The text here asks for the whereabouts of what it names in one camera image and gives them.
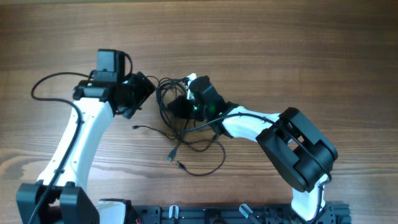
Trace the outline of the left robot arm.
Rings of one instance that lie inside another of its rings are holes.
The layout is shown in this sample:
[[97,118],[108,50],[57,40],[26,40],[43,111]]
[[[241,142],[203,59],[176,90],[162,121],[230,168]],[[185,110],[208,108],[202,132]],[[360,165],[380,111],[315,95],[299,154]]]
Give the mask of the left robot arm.
[[33,184],[21,184],[16,195],[23,223],[142,223],[130,200],[87,195],[90,168],[100,140],[115,116],[132,118],[154,92],[154,84],[125,64],[120,50],[100,49],[97,67],[73,89],[69,122],[61,141]]

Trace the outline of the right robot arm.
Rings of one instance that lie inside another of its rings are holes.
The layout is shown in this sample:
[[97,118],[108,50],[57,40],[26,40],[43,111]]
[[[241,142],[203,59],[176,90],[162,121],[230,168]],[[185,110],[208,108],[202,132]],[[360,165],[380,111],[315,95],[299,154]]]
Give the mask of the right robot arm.
[[318,221],[338,152],[313,123],[297,108],[265,114],[225,101],[208,76],[191,74],[182,82],[185,93],[167,105],[168,111],[181,119],[202,121],[216,134],[258,143],[291,186],[292,210],[307,223]]

